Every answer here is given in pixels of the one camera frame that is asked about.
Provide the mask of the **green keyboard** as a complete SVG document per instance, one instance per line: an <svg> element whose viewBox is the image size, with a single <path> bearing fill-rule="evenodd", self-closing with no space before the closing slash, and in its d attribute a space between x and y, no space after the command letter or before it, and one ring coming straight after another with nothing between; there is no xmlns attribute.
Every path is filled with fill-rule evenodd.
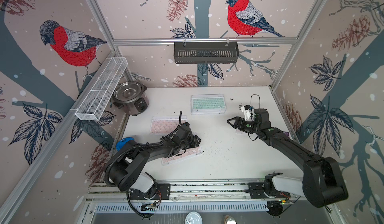
<svg viewBox="0 0 384 224"><path fill-rule="evenodd" d="M226 111L226 103L223 94L207 94L191 96L191 112L197 110Z"/></svg>

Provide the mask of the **yellow keyboard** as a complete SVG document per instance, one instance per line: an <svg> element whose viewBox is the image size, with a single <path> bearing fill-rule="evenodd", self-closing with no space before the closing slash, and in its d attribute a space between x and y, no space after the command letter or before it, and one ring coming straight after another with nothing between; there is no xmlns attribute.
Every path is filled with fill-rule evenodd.
<svg viewBox="0 0 384 224"><path fill-rule="evenodd" d="M193 111L191 112L192 115L222 115L224 114L226 111L218 111L218 110L197 110L197 111Z"/></svg>

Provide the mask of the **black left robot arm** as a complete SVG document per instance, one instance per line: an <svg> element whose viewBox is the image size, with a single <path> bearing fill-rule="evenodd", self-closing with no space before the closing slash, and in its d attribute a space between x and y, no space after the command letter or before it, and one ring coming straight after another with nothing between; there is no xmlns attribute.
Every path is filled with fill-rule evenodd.
<svg viewBox="0 0 384 224"><path fill-rule="evenodd" d="M180 156L180 151L197 148L201 139L194 135L190 124L179 124L170 134L157 143L138 144L128 140L105 165L104 181L122 192L132 188L148 162L161 158Z"/></svg>

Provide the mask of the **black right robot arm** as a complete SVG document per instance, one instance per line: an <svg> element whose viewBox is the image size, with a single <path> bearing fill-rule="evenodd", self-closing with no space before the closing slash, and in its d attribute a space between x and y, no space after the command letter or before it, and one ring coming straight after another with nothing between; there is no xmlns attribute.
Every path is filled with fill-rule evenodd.
<svg viewBox="0 0 384 224"><path fill-rule="evenodd" d="M234 117L227 123L241 132L256 134L259 140L280 151L303 171L302 178L289 178L282 173L265 176L263 189L266 196L296 194L304 196L316 208L348 199L349 193L338 162L307 150L282 130L272 127L266 109L256 109L250 120Z"/></svg>

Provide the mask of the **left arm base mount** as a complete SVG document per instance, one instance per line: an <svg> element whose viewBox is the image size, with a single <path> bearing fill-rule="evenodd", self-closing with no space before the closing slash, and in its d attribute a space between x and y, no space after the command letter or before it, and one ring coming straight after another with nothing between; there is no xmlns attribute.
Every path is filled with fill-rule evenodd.
<svg viewBox="0 0 384 224"><path fill-rule="evenodd" d="M171 184L153 180L138 180L129 189L129 198L134 201L169 200Z"/></svg>

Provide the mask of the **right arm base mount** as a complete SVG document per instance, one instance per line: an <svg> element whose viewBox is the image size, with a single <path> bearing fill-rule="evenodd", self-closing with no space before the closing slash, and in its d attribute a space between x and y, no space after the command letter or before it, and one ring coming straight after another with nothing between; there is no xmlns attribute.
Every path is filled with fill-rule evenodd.
<svg viewBox="0 0 384 224"><path fill-rule="evenodd" d="M261 182L248 183L246 193L250 194L251 199L290 199L291 195L287 192L278 191L273 184L273 177L283 173L268 174Z"/></svg>

